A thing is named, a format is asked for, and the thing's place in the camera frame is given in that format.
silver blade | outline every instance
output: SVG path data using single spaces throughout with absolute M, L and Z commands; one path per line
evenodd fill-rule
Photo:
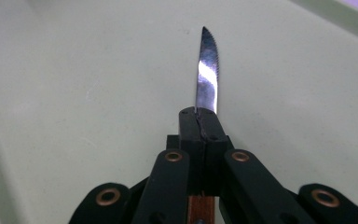
M 217 80 L 219 60 L 213 36 L 202 28 L 199 76 L 197 80 L 196 108 L 203 107 L 217 112 Z

white tray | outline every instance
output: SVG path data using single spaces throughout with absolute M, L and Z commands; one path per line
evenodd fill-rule
M 194 104 L 202 26 L 234 145 L 358 204 L 358 30 L 301 2 L 0 1 L 0 223 L 67 223 L 148 176 Z

